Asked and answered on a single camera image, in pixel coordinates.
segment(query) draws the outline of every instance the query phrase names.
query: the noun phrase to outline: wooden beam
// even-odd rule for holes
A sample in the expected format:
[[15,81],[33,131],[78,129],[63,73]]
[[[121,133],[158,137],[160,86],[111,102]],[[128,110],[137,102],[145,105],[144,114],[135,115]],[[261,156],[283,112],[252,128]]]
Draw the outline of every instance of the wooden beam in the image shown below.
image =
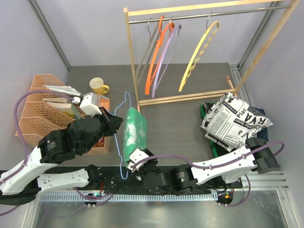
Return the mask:
[[148,100],[141,100],[139,101],[140,106],[142,106],[145,103],[153,103],[158,101],[169,101],[169,100],[177,100],[177,99],[188,99],[188,98],[194,98],[194,97],[206,97],[208,95],[218,95],[222,96],[223,94],[227,92],[234,92],[234,89],[225,89],[225,90],[218,90],[218,91],[212,91],[212,92],[204,92],[199,94],[187,94],[187,95],[179,95],[179,96],[168,96],[168,97],[162,97],[162,98],[155,98],[155,99],[148,99]]
[[229,76],[226,76],[226,82],[228,83],[228,86],[230,89],[234,89],[234,86],[233,86],[232,81]]
[[265,52],[269,48],[270,44],[276,38],[277,34],[281,30],[281,28],[283,27],[285,22],[288,20],[289,16],[292,14],[292,12],[294,11],[294,9],[296,8],[296,6],[299,2],[300,2],[300,0],[292,0],[291,1],[291,7],[287,8],[285,10],[285,12],[281,16],[279,22],[277,23],[277,25],[275,26],[275,28],[272,30],[269,37],[267,38],[266,42],[261,47],[258,54],[255,56],[254,60],[252,61],[251,65],[250,65],[250,67],[247,69],[247,71],[245,72],[245,74],[241,78],[239,84],[236,87],[236,93],[241,89],[242,85],[246,82],[248,77],[251,75],[252,71],[255,69],[255,67],[257,66],[257,64],[259,63],[259,61],[261,60],[261,58],[263,57],[263,55],[265,54]]
[[135,90],[135,99],[136,99],[136,104],[137,104],[137,111],[141,112],[141,108],[139,106],[137,79],[136,79],[136,73],[135,73],[134,55],[133,55],[131,32],[130,32],[130,25],[129,25],[128,8],[124,8],[123,10],[124,10],[123,11],[124,12],[124,20],[125,20],[125,26],[126,26],[126,29],[127,29],[127,36],[128,36],[128,43],[129,43],[131,69],[132,69],[132,77],[133,77],[133,84],[134,84],[134,90]]
[[168,13],[168,12],[177,12],[177,11],[185,11],[185,10],[200,10],[200,9],[209,9],[216,7],[225,7],[225,6],[239,6],[239,5],[248,5],[254,3],[265,3],[272,2],[273,0],[240,0],[240,1],[226,1],[226,2],[217,2],[217,3],[207,3],[200,5],[192,5],[192,6],[177,6],[177,7],[169,7],[169,8],[161,8],[161,9],[146,9],[146,10],[138,10],[138,11],[130,11],[128,12],[129,16],[139,16],[139,15],[147,15],[147,14],[155,14],[155,13]]
[[173,103],[173,102],[179,102],[179,101],[193,101],[193,100],[206,99],[206,98],[212,98],[212,97],[221,97],[224,94],[225,93],[205,95],[205,96],[186,97],[186,98],[179,98],[179,99],[174,99],[174,100],[154,101],[154,102],[142,103],[142,104],[140,104],[140,106],[155,105],[155,104],[160,105],[160,104],[167,104],[167,103]]

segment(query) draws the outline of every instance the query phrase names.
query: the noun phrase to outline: book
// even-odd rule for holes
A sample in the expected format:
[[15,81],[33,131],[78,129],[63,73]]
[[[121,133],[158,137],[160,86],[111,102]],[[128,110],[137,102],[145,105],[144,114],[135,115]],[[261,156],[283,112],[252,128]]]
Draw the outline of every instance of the book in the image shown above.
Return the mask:
[[67,98],[64,98],[64,97],[45,97],[45,98],[42,99],[42,101],[67,103]]
[[47,104],[58,109],[59,111],[61,111],[62,113],[64,113],[65,115],[67,115],[70,118],[73,118],[73,119],[81,118],[80,113],[75,108],[75,106],[71,103],[64,104],[64,103],[56,103],[56,102],[47,101]]

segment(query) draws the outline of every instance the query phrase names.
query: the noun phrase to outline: mug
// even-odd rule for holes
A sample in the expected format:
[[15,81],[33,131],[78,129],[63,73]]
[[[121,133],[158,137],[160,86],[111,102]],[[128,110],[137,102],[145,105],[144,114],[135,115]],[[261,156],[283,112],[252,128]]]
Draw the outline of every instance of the mug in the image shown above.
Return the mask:
[[105,95],[110,90],[110,87],[104,85],[104,81],[99,77],[95,77],[90,81],[90,87],[94,93],[100,95]]

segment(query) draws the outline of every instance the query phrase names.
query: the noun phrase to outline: table surface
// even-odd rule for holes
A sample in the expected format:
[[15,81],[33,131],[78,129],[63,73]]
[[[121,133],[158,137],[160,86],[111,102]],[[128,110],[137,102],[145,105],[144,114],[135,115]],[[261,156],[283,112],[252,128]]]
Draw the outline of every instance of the table surface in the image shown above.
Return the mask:
[[[155,98],[202,93],[215,90],[229,89],[225,77],[231,77],[228,63],[197,64],[188,78],[182,92],[178,92],[182,75],[187,64],[168,65]],[[124,93],[131,95],[132,107],[136,108],[135,93],[130,65],[115,66],[73,66],[67,79],[67,85],[72,86],[81,93],[90,92],[89,82],[94,77],[100,77],[110,87],[107,96],[110,98],[110,111],[124,100]],[[140,100],[151,98],[144,94],[145,78],[141,81],[138,90]],[[212,158],[208,140],[204,137],[205,132],[200,128],[200,104],[216,101],[218,98],[175,102],[142,106],[141,113],[148,123],[147,148],[155,155],[177,154],[189,158],[192,162],[200,162]],[[117,110],[116,115],[126,117],[126,111],[130,107],[125,103]],[[117,133],[119,148],[123,153],[124,123]],[[110,152],[108,154],[95,154],[77,156],[75,159],[66,161],[64,166],[96,166],[119,165],[120,158],[117,154],[115,140],[112,138]],[[176,159],[159,160],[160,165],[180,165],[183,161]]]

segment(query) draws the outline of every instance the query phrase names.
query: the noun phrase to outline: gray wall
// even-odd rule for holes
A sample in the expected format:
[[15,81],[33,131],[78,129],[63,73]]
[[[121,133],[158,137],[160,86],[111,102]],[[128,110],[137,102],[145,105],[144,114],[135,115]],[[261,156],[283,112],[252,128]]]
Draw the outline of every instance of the gray wall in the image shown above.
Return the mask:
[[[123,8],[129,11],[194,5],[219,0],[37,0],[72,66],[128,65],[130,64]],[[242,10],[268,6],[252,4],[217,9],[202,9],[166,13],[164,16],[208,14],[213,11]],[[252,38],[263,12],[212,17],[220,28],[201,57],[201,63],[236,64],[240,61]],[[159,18],[161,15],[143,15],[133,20]],[[174,21],[182,25],[178,46],[171,63],[188,63],[206,29],[206,18]],[[156,23],[150,23],[154,30]],[[139,63],[147,46],[149,33],[146,24],[131,25],[135,63]]]
[[[299,3],[247,81],[254,104],[264,108],[274,123],[269,128],[270,141],[283,140],[286,143],[286,148],[277,159],[286,175],[301,218],[304,218],[303,10],[304,1]],[[280,15],[275,14],[253,54],[258,52]]]
[[[67,70],[26,0],[1,1],[0,21],[0,170],[7,170],[24,158],[21,141],[15,137],[16,101],[29,90],[35,74],[54,74],[65,82]],[[19,228],[26,207],[0,217],[1,227]],[[0,213],[11,208],[0,205]]]

